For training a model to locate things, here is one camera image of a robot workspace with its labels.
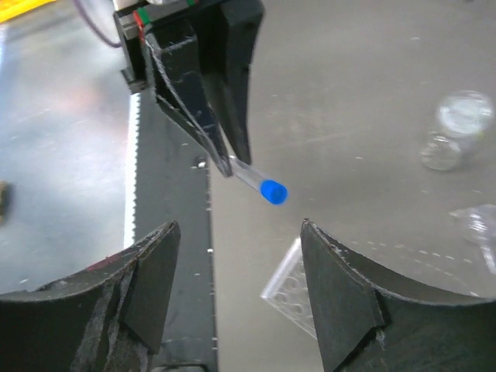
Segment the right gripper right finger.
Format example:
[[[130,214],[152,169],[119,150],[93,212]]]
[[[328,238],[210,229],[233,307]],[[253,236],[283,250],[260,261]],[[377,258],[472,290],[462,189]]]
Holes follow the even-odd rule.
[[[396,273],[311,221],[301,250],[326,371],[495,369],[495,302]]]

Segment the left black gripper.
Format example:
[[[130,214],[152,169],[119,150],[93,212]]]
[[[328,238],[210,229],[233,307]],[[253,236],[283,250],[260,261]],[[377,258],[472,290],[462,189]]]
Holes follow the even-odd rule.
[[[227,148],[251,163],[250,71],[264,18],[261,1],[113,1],[113,18],[132,93],[146,78],[162,112],[233,175]],[[187,21],[156,27],[193,9]]]

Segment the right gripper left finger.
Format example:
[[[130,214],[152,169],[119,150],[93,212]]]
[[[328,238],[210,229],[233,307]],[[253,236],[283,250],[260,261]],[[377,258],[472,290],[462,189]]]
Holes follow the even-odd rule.
[[[2,294],[1,369],[150,371],[180,240],[170,222],[75,274]]]

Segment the blue capped test tube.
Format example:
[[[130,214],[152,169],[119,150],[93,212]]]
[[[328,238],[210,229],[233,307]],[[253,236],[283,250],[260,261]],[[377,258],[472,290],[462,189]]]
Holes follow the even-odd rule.
[[[242,162],[233,155],[229,156],[229,162],[233,174],[253,190],[257,191],[269,203],[272,205],[282,205],[285,203],[288,197],[288,190],[283,184],[265,177],[257,169]]]

